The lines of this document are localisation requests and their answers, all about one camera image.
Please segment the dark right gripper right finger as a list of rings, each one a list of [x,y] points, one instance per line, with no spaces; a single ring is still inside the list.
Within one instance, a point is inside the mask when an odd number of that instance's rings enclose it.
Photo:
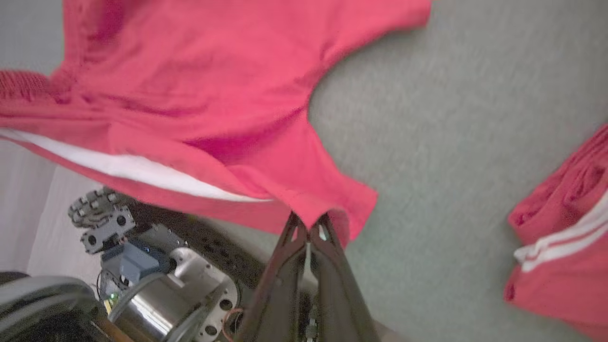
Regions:
[[[329,214],[310,229],[311,270],[318,281],[320,342],[379,342],[373,318]]]

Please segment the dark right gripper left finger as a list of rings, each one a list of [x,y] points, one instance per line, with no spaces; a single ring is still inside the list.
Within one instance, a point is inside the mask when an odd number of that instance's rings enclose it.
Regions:
[[[291,213],[235,335],[237,342],[299,342],[308,231]]]

